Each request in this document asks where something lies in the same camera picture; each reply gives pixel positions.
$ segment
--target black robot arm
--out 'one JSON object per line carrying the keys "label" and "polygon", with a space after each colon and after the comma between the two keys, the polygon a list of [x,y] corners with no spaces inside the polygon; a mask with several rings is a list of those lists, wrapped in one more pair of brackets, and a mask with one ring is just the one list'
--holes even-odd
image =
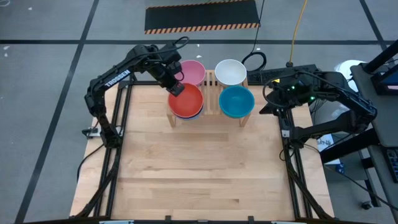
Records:
{"label": "black robot arm", "polygon": [[294,127],[292,130],[287,130],[291,143],[298,147],[303,147],[309,138],[319,138],[324,134],[338,131],[363,132],[377,115],[377,109],[372,103],[355,93],[348,86],[345,77],[338,72],[295,71],[280,77],[280,83],[272,83],[270,80],[266,83],[268,84],[271,84],[274,91],[268,95],[263,92],[268,104],[260,114],[273,113],[277,116],[279,110],[302,106],[315,99],[338,101],[350,109],[333,121],[308,128]]}
{"label": "black robot arm", "polygon": [[[176,47],[175,44],[182,39],[186,39],[185,43]],[[97,118],[101,126],[100,136],[106,147],[118,147],[121,138],[116,127],[109,123],[106,117],[105,91],[124,78],[133,75],[134,72],[148,72],[162,88],[166,88],[171,94],[178,96],[184,86],[174,77],[175,74],[182,71],[181,64],[178,62],[181,55],[177,49],[186,45],[188,40],[188,37],[182,37],[175,42],[166,44],[160,50],[156,45],[137,45],[130,50],[122,62],[90,81],[85,101],[89,112]]]}

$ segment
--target wooden table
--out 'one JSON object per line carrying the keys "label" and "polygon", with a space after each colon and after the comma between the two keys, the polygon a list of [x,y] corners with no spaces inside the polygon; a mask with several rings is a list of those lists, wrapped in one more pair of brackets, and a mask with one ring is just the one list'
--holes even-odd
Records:
{"label": "wooden table", "polygon": [[[168,93],[159,86],[134,86],[112,218],[247,220],[252,215],[255,220],[294,220],[285,163],[278,158],[282,143],[277,117],[259,115],[265,104],[262,87],[249,89],[256,105],[246,127],[221,114],[178,120],[171,128],[165,116]],[[109,118],[115,97],[116,88],[107,91]],[[293,114],[296,126],[312,125],[307,106]],[[89,140],[85,154],[100,144],[99,138]],[[316,146],[312,140],[308,144]],[[96,191],[104,152],[84,163],[71,215]],[[318,153],[304,148],[301,154],[309,191],[333,216]]]}

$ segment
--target teal bowl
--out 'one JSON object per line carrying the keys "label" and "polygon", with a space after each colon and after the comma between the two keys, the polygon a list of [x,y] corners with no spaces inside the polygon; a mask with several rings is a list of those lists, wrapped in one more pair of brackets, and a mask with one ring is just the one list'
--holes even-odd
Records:
{"label": "teal bowl", "polygon": [[243,118],[254,108],[253,94],[243,86],[230,86],[219,98],[220,108],[230,118]]}

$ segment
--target floor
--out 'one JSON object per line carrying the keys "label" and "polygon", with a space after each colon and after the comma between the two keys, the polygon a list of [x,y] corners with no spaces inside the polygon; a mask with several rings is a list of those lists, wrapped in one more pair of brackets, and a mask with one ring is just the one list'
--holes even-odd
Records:
{"label": "floor", "polygon": [[[0,132],[0,223],[68,217],[86,146],[80,131],[91,123],[83,101],[89,81],[135,44],[161,45],[181,37],[144,35],[144,15],[148,6],[186,2],[0,1],[0,124],[7,127]],[[266,1],[256,46],[267,54],[266,68],[285,66],[302,4]],[[397,7],[398,0],[309,0],[294,64],[333,70],[345,60],[371,60],[398,38],[398,14],[392,10]],[[187,33],[192,41],[180,53],[212,69],[225,58],[246,56],[255,34],[255,29]],[[248,61],[248,70],[258,63],[258,58]],[[370,214],[377,210],[360,210],[358,202],[367,194],[354,194],[353,184],[329,182],[329,188],[338,218],[392,223],[385,207],[375,208],[385,214],[376,218]]]}

